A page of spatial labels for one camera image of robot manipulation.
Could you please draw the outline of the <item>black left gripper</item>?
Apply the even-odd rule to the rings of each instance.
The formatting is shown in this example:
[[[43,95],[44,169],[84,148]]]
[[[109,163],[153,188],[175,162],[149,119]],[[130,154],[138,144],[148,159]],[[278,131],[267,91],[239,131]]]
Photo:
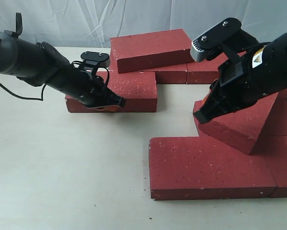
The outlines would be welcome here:
[[[69,65],[59,70],[60,86],[63,94],[75,99],[87,108],[97,112],[113,113],[123,107],[125,99],[109,87],[110,73],[107,78],[97,75],[99,67],[75,67]]]

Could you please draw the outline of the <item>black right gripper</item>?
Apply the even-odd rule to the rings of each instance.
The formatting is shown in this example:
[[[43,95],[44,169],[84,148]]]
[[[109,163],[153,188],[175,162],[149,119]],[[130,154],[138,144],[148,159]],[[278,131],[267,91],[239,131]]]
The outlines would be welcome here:
[[[251,107],[261,97],[261,88],[251,75],[246,58],[228,59],[218,70],[219,78],[211,84],[202,107],[193,113],[200,124]]]

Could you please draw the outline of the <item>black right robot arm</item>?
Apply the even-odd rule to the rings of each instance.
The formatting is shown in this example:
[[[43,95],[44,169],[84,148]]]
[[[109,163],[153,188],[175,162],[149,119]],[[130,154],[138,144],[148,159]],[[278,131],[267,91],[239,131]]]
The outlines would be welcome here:
[[[260,99],[287,88],[287,32],[272,42],[258,42],[241,28],[216,28],[193,44],[202,53],[196,62],[211,61],[224,53],[219,77],[210,86],[203,106],[193,113],[205,124],[212,119],[255,105]]]

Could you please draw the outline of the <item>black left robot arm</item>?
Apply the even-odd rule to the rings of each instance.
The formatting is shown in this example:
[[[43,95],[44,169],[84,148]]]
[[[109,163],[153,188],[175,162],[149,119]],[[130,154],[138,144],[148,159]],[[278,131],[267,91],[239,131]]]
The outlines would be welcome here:
[[[85,51],[70,62],[47,42],[24,41],[12,31],[0,32],[0,74],[15,76],[34,87],[49,86],[89,109],[114,111],[126,100],[109,87],[109,78],[97,75],[107,69],[107,53]]]

